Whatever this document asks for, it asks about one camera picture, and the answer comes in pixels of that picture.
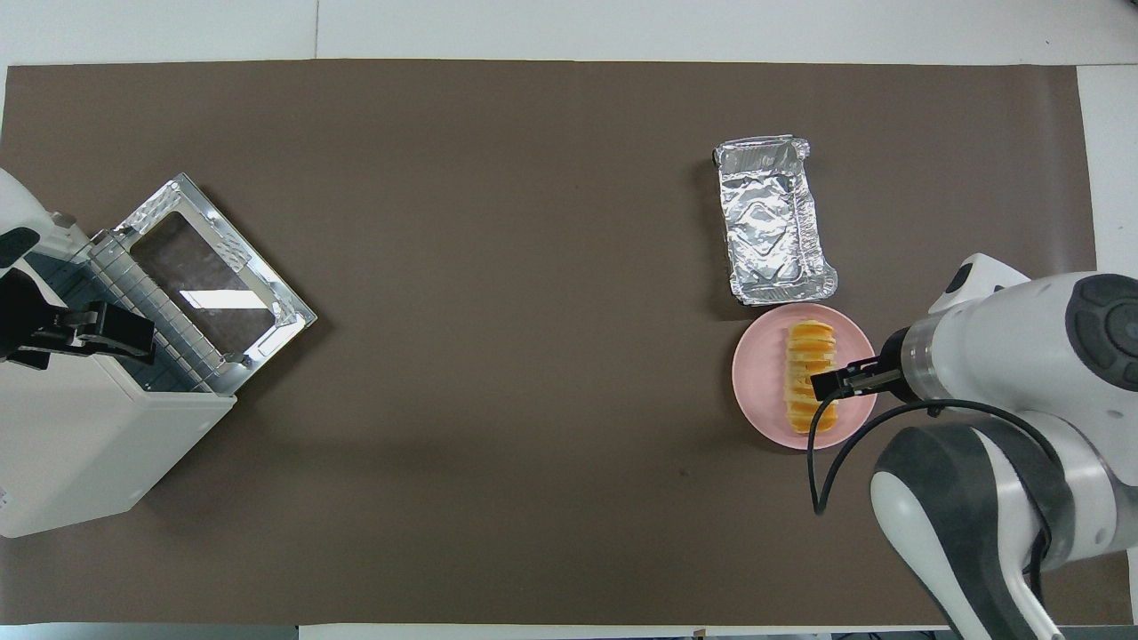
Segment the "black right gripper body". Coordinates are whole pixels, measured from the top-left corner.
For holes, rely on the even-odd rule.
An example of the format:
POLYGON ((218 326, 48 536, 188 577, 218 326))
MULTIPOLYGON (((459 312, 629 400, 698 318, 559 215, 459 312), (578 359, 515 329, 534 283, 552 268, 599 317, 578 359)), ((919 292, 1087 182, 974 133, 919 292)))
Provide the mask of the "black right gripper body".
POLYGON ((873 393, 889 393, 890 396, 902 401, 902 404, 914 404, 916 402, 916 393, 910 387, 910 384, 908 384, 905 372, 902 372, 902 345, 905 345, 908 333, 910 333, 910 327, 891 333, 889 339, 882 345, 881 351, 879 351, 877 364, 875 364, 874 372, 877 376, 893 374, 894 377, 892 380, 879 381, 874 388, 871 388, 873 393))

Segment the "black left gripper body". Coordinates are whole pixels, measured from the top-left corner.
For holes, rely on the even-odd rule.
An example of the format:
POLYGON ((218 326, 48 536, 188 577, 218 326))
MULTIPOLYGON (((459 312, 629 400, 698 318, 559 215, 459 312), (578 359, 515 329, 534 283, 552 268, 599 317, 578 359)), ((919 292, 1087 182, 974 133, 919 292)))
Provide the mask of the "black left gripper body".
POLYGON ((16 268, 1 280, 1 356, 49 359, 52 354, 90 356, 92 346, 75 344, 77 309, 57 307, 44 298, 36 280, 16 268))

